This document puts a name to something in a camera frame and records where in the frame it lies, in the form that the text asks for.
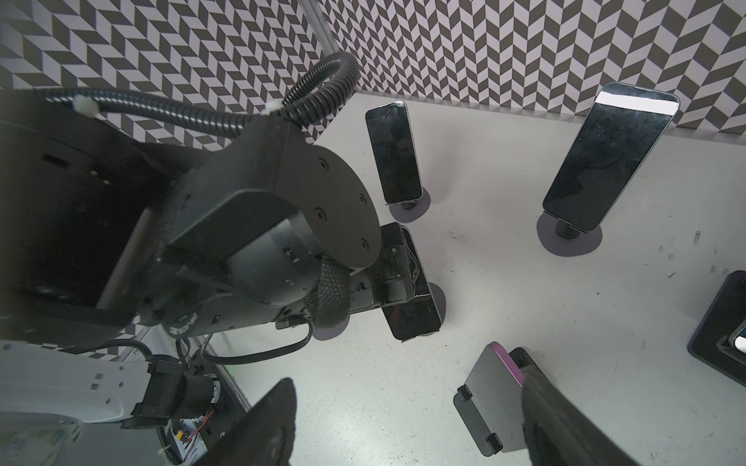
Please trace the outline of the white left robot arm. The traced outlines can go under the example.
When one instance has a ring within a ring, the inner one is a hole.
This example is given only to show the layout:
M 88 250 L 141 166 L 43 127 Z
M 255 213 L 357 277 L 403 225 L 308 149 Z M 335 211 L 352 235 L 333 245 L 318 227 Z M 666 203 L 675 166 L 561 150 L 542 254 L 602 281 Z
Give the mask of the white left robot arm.
M 1 411 L 149 428 L 208 414 L 181 358 L 91 358 L 132 320 L 174 340 L 330 329 L 427 287 L 408 232 L 293 122 L 220 151 L 141 143 L 50 95 L 1 94 Z

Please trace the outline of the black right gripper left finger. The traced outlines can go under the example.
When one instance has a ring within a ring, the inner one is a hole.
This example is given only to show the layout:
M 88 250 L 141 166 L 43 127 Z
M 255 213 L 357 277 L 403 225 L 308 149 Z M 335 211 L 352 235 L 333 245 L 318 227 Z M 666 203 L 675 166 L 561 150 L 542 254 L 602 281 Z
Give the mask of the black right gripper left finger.
M 194 464 L 289 465 L 296 412 L 293 380 L 282 379 Z

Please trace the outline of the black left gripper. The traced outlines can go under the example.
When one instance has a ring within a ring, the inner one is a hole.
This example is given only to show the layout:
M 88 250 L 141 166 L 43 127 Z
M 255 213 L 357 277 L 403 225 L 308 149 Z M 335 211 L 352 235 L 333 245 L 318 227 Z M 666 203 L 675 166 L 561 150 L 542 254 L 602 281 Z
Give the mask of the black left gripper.
M 351 277 L 351 312 L 403 304 L 416 295 L 421 267 L 408 230 L 401 223 L 389 223 L 381 227 L 381 234 L 378 259 Z

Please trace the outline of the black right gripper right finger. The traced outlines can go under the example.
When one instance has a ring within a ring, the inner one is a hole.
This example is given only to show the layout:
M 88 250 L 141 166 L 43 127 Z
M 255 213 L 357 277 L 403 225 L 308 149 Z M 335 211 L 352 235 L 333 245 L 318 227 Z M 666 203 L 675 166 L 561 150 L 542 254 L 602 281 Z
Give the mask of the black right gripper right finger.
M 635 465 L 536 366 L 523 372 L 523 430 L 532 464 Z

